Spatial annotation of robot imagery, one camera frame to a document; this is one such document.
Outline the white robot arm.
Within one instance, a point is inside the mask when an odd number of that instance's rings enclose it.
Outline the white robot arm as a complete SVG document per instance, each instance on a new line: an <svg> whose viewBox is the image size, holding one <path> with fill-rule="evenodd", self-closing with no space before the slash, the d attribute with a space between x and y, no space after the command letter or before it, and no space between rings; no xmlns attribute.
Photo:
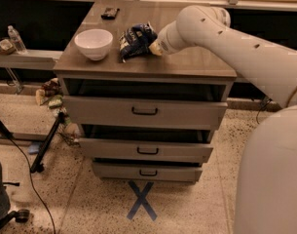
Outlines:
<svg viewBox="0 0 297 234"><path fill-rule="evenodd" d="M226 10L188 6L151 45L160 56L204 47L278 103L241 156L234 234L297 234L297 51L230 27Z"/></svg>

